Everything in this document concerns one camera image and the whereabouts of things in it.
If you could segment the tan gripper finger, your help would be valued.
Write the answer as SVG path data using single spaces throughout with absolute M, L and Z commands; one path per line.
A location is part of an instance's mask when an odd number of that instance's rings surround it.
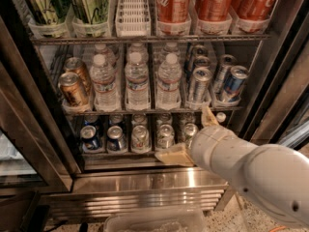
M 184 143 L 178 143 L 168 149 L 156 152 L 155 157 L 164 164 L 173 164 L 179 166 L 193 166 L 194 161 L 187 152 Z
M 211 109 L 207 105 L 204 105 L 202 107 L 201 122 L 204 127 L 218 125 L 216 117 L 214 116 L 214 114 L 211 112 Z

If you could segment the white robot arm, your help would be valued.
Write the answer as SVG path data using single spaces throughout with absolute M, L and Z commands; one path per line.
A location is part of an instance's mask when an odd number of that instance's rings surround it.
M 240 195 L 278 223 L 309 227 L 309 159 L 278 144 L 255 145 L 219 125 L 202 108 L 203 128 L 191 146 L 178 143 L 155 157 L 165 164 L 196 165 L 226 180 Z

